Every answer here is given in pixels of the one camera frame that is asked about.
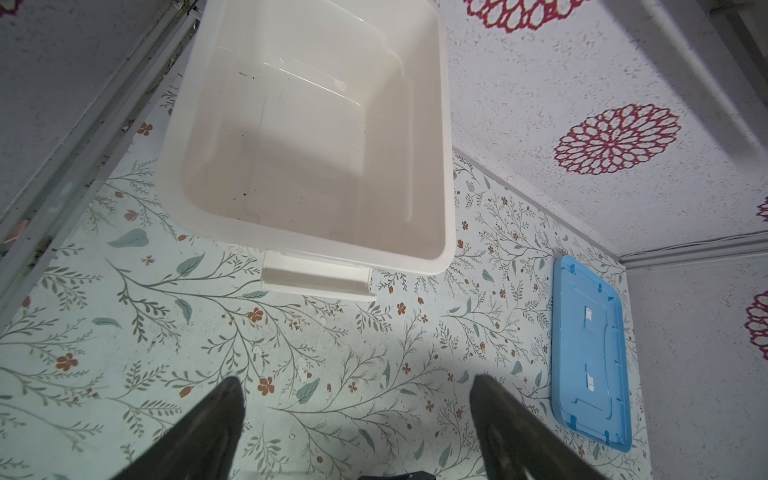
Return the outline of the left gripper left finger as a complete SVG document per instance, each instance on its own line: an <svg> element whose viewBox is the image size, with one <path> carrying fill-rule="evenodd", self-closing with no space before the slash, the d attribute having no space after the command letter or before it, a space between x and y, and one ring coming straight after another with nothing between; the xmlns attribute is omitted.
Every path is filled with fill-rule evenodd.
<svg viewBox="0 0 768 480"><path fill-rule="evenodd" d="M117 479L226 479L241 438L245 397L230 376L219 383Z"/></svg>

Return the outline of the white plastic bin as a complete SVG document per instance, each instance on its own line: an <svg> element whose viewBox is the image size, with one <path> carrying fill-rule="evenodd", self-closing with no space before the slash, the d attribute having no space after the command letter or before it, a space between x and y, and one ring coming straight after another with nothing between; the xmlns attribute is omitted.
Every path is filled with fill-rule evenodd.
<svg viewBox="0 0 768 480"><path fill-rule="evenodd" d="M209 1L156 167L268 291L367 301L454 257L446 29L431 1Z"/></svg>

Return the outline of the blue plastic lid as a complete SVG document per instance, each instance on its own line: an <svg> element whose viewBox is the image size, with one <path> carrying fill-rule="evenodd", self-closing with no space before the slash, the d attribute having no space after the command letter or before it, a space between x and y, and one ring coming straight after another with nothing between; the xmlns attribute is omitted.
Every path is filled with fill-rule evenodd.
<svg viewBox="0 0 768 480"><path fill-rule="evenodd" d="M632 415L622 302L571 256L553 275L551 408L576 433L628 452Z"/></svg>

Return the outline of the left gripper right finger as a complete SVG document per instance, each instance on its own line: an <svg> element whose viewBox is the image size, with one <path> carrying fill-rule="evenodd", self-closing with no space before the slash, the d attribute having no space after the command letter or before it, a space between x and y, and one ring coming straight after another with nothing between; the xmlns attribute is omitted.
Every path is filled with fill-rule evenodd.
<svg viewBox="0 0 768 480"><path fill-rule="evenodd" d="M477 375L470 410L489 479L601 479L490 375Z"/></svg>

